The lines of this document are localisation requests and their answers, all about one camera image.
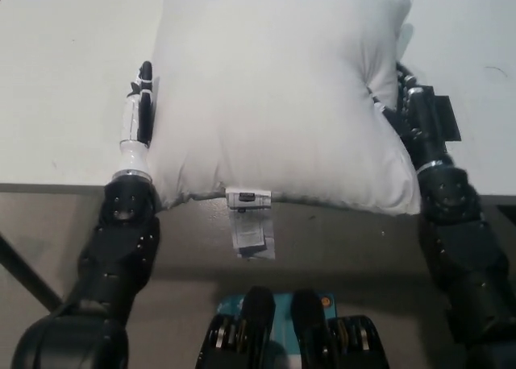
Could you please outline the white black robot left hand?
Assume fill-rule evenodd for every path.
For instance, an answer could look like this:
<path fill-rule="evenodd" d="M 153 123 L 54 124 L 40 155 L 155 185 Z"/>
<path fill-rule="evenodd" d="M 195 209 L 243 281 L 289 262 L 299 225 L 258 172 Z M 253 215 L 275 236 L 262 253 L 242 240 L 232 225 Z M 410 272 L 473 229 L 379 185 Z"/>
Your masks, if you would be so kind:
<path fill-rule="evenodd" d="M 113 179 L 137 176 L 152 181 L 147 157 L 154 119 L 153 67 L 146 60 L 131 82 L 131 91 L 126 96 L 119 142 L 121 157 Z"/>

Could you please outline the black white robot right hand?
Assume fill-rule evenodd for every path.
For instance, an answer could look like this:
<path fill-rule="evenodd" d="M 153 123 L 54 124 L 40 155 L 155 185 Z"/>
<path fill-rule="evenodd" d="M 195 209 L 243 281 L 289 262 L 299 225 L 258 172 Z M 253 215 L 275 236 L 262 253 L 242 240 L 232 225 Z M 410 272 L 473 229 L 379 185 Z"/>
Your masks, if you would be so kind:
<path fill-rule="evenodd" d="M 403 64 L 396 63 L 397 104 L 389 108 L 373 95 L 373 103 L 396 131 L 406 148 L 416 173 L 428 168 L 452 166 L 438 123 L 435 92 L 421 85 Z"/>

